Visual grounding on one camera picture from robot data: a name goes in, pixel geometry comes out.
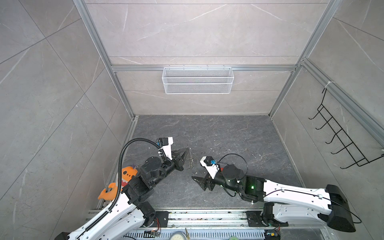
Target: black wire rack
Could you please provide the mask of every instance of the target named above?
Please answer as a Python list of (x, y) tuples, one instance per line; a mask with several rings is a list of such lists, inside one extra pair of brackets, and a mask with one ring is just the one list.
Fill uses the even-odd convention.
[[(340, 126), (340, 124), (338, 123), (338, 121), (332, 116), (332, 114), (328, 111), (328, 109), (323, 105), (323, 102), (324, 102), (324, 97), (325, 97), (325, 94), (326, 94), (326, 92), (327, 92), (327, 89), (326, 88), (324, 88), (323, 89), (323, 91), (321, 92), (321, 93), (324, 93), (324, 95), (323, 95), (323, 99), (322, 99), (322, 101), (321, 101), (321, 104), (320, 104), (320, 106), (317, 108), (317, 113), (316, 113), (316, 115), (313, 117), (313, 118), (309, 118), (310, 120), (312, 120), (312, 119), (314, 119), (317, 115), (321, 115), (322, 117), (323, 117), (323, 119), (325, 120), (325, 123), (324, 123), (324, 125), (322, 125), (322, 127), (321, 128), (316, 128), (317, 130), (320, 130), (320, 129), (322, 129), (325, 125), (328, 125), (331, 129), (332, 129), (332, 131), (333, 131), (333, 133), (334, 133), (334, 135), (333, 135), (333, 138), (331, 139), (331, 141), (330, 142), (325, 142), (326, 144), (330, 144), (334, 139), (335, 139), (335, 137), (337, 137), (338, 139), (339, 139), (339, 141), (341, 142), (341, 144), (343, 145), (343, 148), (342, 149), (340, 149), (339, 151), (337, 151), (337, 152), (335, 152), (335, 153), (333, 153), (333, 152), (331, 152), (331, 154), (338, 154), (339, 152), (341, 152), (342, 150), (346, 150), (348, 153), (349, 153), (349, 155), (351, 156), (351, 158), (353, 159), (353, 161), (354, 161), (354, 163), (352, 163), (351, 165), (349, 165), (349, 166), (347, 166), (347, 167), (340, 167), (341, 169), (346, 169), (346, 168), (349, 168), (349, 167), (351, 167), (351, 166), (353, 166), (353, 165), (357, 165), (357, 166), (359, 166), (359, 167), (361, 167), (361, 166), (364, 166), (364, 165), (366, 165), (366, 164), (368, 164), (368, 163), (371, 163), (371, 162), (373, 162), (373, 161), (375, 161), (375, 160), (377, 160), (377, 159), (380, 159), (380, 158), (382, 158), (382, 157), (384, 157), (384, 154), (382, 154), (380, 157), (378, 157), (378, 158), (375, 158), (375, 159), (373, 159), (373, 160), (371, 160), (371, 161), (369, 161), (366, 157), (365, 157), (365, 155), (360, 151), (360, 149), (357, 147), (357, 145), (353, 142), (353, 140), (350, 138), (350, 136), (348, 135), (348, 133)], [(325, 117), (324, 117), (324, 115), (321, 113), (321, 111), (322, 110), (324, 110), (324, 111), (326, 111), (329, 115), (330, 115), (330, 118), (327, 120)], [(331, 121), (331, 120), (334, 120), (334, 122), (336, 122), (336, 124), (337, 124), (337, 126), (339, 126), (340, 127), (340, 130), (338, 130), (338, 131), (335, 131), (335, 129), (329, 124), (329, 121)], [(341, 140), (341, 136), (339, 136), (339, 134), (342, 134), (342, 133), (344, 133), (347, 137), (348, 137), (348, 139), (351, 141), (349, 144), (345, 144), (342, 140)], [(360, 160), (356, 160), (354, 157), (353, 157), (353, 155), (351, 154), (351, 152), (350, 152), (350, 150), (348, 150), (348, 147), (356, 147), (356, 149), (360, 152), (360, 154), (362, 155), (362, 159), (360, 159)]]

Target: vertical metal post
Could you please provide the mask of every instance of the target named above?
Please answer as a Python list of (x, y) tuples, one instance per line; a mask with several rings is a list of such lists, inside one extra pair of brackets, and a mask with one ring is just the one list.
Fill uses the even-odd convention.
[(293, 82), (295, 81), (296, 76), (300, 72), (303, 65), (301, 62), (308, 58), (308, 56), (311, 54), (312, 50), (316, 46), (316, 43), (319, 41), (320, 37), (325, 31), (325, 28), (328, 26), (329, 22), (331, 21), (332, 17), (336, 13), (336, 10), (339, 8), (342, 0), (330, 0), (327, 8), (325, 9), (323, 15), (320, 18), (319, 23), (317, 24), (314, 32), (311, 35), (311, 38), (309, 39), (307, 45), (305, 46), (303, 52), (301, 53), (301, 56), (299, 57), (298, 62), (296, 63), (296, 70), (291, 73), (291, 75), (288, 77), (287, 81), (285, 82), (285, 85), (283, 86), (279, 96), (277, 97), (275, 103), (273, 104), (269, 116), (273, 117), (273, 115), (276, 113), (277, 109), (279, 108), (280, 104), (282, 103), (283, 99), (285, 98), (285, 95), (287, 94), (288, 90), (292, 86)]
[(105, 51), (105, 48), (103, 46), (103, 43), (101, 42), (100, 36), (97, 33), (96, 27), (92, 21), (91, 15), (89, 14), (89, 11), (87, 9), (87, 6), (84, 0), (73, 0), (73, 2), (76, 5), (77, 10), (79, 11), (81, 19), (84, 21), (85, 27), (87, 28), (89, 35), (91, 36), (91, 39), (97, 51), (99, 52), (101, 60), (103, 61), (105, 68), (107, 69), (108, 74), (111, 77), (112, 82), (119, 93), (119, 96), (124, 104), (125, 109), (128, 112), (129, 117), (133, 119), (135, 117), (135, 114), (133, 113), (132, 107), (129, 104), (129, 101), (127, 99), (127, 96), (125, 95), (124, 89), (121, 86), (119, 79), (117, 78), (115, 72), (111, 68), (112, 66), (111, 61), (108, 58), (107, 52)]

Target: white metal basket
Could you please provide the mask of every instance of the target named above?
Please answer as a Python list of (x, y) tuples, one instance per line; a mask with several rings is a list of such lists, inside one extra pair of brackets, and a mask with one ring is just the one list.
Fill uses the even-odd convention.
[(166, 94), (230, 93), (233, 71), (230, 67), (166, 67), (162, 80)]

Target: white zip tie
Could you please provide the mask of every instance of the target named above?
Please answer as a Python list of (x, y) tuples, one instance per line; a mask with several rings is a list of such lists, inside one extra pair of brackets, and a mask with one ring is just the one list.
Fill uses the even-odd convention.
[(332, 82), (332, 81), (328, 81), (327, 85), (325, 85), (325, 87), (324, 87), (324, 88), (327, 88), (328, 84), (330, 84), (330, 83), (335, 83), (335, 82)]

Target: orange plush toy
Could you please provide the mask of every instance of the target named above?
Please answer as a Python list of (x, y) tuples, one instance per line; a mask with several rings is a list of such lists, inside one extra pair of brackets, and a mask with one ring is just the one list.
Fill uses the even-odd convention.
[[(125, 185), (127, 185), (129, 180), (132, 179), (132, 176), (136, 176), (136, 174), (137, 174), (137, 170), (131, 166), (123, 168), (121, 170), (121, 187), (123, 188)], [(113, 199), (115, 199), (116, 194), (118, 192), (117, 183), (118, 183), (118, 175), (116, 174), (116, 182), (113, 182), (110, 185), (108, 185), (108, 188), (112, 188), (112, 190), (109, 192), (106, 192), (107, 189), (104, 188), (101, 191), (98, 199), (105, 199), (108, 201), (112, 201)]]

